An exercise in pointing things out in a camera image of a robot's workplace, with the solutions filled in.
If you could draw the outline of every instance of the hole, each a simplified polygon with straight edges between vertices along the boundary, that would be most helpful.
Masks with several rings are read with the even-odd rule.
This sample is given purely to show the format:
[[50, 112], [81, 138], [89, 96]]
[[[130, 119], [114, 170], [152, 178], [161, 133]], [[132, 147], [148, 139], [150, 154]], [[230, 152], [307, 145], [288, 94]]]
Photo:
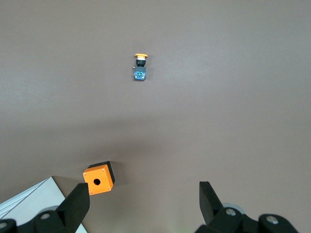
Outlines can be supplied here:
[[100, 183], [101, 183], [101, 181], [100, 181], [99, 179], [95, 179], [95, 180], [94, 180], [94, 184], [100, 185]]

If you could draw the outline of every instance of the gray surface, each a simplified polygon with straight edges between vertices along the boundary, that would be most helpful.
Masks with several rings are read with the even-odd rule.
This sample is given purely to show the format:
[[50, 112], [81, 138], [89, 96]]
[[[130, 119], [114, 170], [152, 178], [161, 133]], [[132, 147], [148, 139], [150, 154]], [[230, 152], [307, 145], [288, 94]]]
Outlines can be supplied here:
[[[0, 2], [0, 201], [110, 160], [99, 232], [193, 232], [198, 183], [311, 232], [310, 1]], [[134, 54], [149, 55], [133, 81]]]

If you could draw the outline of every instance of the bolt head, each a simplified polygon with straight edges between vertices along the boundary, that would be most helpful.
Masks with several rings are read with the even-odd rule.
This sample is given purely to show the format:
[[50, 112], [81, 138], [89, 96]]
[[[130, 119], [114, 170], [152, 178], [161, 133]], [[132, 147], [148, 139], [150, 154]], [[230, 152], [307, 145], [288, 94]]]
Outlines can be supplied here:
[[267, 216], [267, 217], [266, 217], [266, 220], [267, 220], [268, 222], [272, 223], [272, 224], [275, 224], [275, 225], [278, 224], [277, 218], [276, 218], [276, 217], [273, 217], [273, 216], [271, 216], [271, 215]]
[[227, 213], [227, 215], [230, 215], [230, 216], [237, 215], [237, 213], [233, 209], [226, 209], [225, 212]]
[[44, 219], [49, 218], [50, 216], [51, 216], [51, 215], [50, 215], [49, 213], [46, 213], [46, 214], [41, 215], [40, 219], [41, 219], [41, 220], [44, 220]]
[[6, 222], [0, 223], [0, 229], [3, 229], [7, 226], [8, 224]]

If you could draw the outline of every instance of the orange box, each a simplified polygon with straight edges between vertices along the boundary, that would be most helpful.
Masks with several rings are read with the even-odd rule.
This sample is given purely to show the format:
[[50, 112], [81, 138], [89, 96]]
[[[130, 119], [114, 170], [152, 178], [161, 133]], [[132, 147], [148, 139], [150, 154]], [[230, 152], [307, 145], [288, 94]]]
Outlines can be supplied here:
[[83, 177], [90, 195], [111, 191], [115, 182], [109, 161], [90, 165], [83, 172]]

